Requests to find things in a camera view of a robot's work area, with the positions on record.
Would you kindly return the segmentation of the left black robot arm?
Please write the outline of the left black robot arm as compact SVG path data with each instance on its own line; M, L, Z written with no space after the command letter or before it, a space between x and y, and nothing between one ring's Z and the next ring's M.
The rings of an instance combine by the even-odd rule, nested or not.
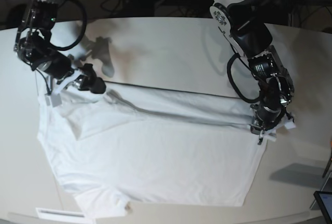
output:
M236 94L250 104L254 112L251 132L263 139L275 130L284 117L293 120L286 110L294 95L294 84L283 66L272 35L259 16L270 0L214 0L210 7L212 17L234 50L227 63L227 76ZM259 86L259 96L246 98L236 86L231 68L235 60L247 58L245 66Z

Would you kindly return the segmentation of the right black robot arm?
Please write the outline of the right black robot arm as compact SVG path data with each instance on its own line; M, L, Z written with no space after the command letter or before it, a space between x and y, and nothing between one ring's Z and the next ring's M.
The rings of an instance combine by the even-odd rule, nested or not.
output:
M65 47L51 43L61 3L71 2L81 11L82 26L77 39ZM79 90L90 90L95 79L92 67L76 68L70 58L63 55L82 40L87 27L87 13L79 0L31 0L18 27L14 52L31 70L56 79L58 85L73 83Z

